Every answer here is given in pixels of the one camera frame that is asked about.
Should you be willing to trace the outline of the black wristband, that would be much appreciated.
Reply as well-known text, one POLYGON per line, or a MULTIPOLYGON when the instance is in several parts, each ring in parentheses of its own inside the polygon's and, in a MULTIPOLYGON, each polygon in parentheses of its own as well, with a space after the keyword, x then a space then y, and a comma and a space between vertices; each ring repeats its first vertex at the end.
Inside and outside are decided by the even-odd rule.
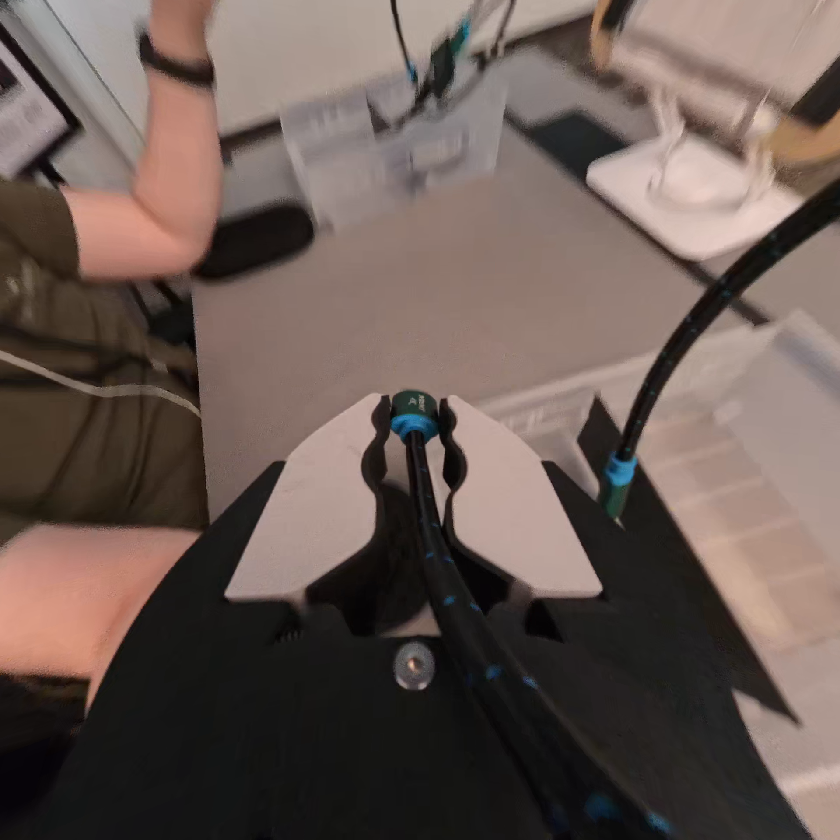
POLYGON ((176 59, 167 56, 157 50, 145 29, 138 34, 137 46, 140 63, 144 69, 193 88, 215 89, 216 73, 214 63, 210 59, 176 59))

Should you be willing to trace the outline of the laminated instruction sheet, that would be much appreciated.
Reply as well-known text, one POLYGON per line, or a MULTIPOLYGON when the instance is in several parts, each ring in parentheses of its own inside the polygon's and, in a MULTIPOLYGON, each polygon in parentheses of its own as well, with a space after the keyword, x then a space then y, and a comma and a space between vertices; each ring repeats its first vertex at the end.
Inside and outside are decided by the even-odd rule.
POLYGON ((15 178, 71 130, 46 89, 13 56, 1 58, 1 176, 15 178))

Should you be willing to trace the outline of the black textured oval pad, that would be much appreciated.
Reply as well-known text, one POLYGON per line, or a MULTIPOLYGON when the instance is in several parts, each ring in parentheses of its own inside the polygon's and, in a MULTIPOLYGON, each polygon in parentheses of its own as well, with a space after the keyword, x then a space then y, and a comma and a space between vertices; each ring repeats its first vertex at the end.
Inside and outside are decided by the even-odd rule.
POLYGON ((221 221, 205 256, 192 268, 202 281, 234 280, 305 252, 317 229, 299 203, 278 202, 221 221))

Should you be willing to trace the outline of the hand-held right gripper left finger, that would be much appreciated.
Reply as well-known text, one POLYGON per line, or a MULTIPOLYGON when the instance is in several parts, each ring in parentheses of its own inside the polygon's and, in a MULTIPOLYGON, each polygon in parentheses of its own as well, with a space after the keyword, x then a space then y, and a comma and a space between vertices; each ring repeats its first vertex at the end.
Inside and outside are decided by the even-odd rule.
POLYGON ((231 602, 302 603, 382 537, 391 401, 370 394, 288 457, 227 585, 231 602))

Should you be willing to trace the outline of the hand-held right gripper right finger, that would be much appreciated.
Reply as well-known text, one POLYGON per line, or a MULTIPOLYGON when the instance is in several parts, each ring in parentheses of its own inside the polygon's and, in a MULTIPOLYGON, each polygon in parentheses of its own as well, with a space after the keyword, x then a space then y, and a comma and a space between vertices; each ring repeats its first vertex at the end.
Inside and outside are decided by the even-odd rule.
POLYGON ((438 513, 479 603, 591 599, 603 591, 540 457, 456 395, 438 444, 438 513))

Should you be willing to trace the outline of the person's olive clothing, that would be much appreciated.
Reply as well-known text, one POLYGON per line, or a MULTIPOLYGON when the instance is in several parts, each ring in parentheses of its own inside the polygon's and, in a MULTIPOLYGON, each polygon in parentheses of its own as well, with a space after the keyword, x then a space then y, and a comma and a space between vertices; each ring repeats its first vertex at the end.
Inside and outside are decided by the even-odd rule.
POLYGON ((41 523, 202 530, 194 354, 80 278, 63 195, 2 182, 2 540, 41 523))

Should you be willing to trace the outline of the person's bare leg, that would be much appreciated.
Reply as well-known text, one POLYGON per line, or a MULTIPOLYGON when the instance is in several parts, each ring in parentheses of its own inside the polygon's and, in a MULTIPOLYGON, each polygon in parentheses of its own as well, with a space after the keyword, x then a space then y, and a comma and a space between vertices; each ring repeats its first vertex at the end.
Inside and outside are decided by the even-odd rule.
POLYGON ((85 679, 92 698, 134 619, 200 536, 69 526, 17 536, 1 558, 2 672, 85 679))

